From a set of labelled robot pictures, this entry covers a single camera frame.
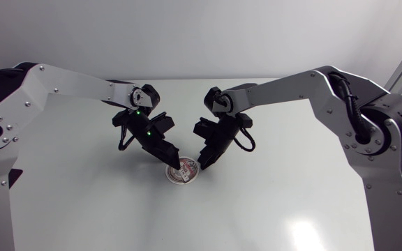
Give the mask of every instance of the white table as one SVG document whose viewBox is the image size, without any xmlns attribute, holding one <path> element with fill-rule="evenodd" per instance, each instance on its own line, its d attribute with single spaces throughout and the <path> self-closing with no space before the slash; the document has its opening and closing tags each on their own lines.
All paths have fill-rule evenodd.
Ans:
<svg viewBox="0 0 402 251">
<path fill-rule="evenodd" d="M 195 123 L 217 121 L 203 104 L 208 90 L 267 81 L 137 83 L 161 95 L 151 116 L 173 118 L 166 140 L 197 159 Z M 256 150 L 232 143 L 188 185 L 169 182 L 137 142 L 117 150 L 119 111 L 53 95 L 22 132 L 14 168 L 24 173 L 10 189 L 17 250 L 373 250 L 362 180 L 307 100 L 248 110 Z"/>
</svg>

